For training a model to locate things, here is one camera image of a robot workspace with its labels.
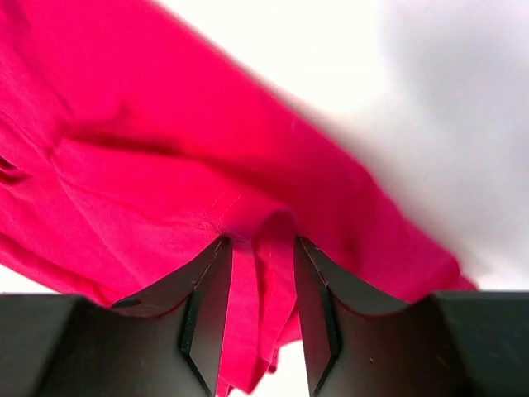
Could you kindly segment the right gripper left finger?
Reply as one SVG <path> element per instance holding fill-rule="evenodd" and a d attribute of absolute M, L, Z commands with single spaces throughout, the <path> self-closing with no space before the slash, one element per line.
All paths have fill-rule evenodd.
<path fill-rule="evenodd" d="M 109 308 L 73 294 L 3 294 L 2 395 L 214 395 L 231 265 L 231 241 L 219 237 Z"/>

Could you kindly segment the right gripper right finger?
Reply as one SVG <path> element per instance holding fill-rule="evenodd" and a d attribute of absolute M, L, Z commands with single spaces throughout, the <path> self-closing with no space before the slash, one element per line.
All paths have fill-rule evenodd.
<path fill-rule="evenodd" d="M 528 295 L 436 292 L 415 304 L 294 244 L 312 396 L 525 396 Z"/>

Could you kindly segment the bright red t shirt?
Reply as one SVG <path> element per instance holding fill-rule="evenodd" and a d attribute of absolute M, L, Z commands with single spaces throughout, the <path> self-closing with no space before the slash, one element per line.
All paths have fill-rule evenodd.
<path fill-rule="evenodd" d="M 223 396 L 301 336 L 297 235 L 406 301 L 473 289 L 358 162 L 161 7 L 2 2 L 2 264 L 109 305 L 222 234 Z"/>

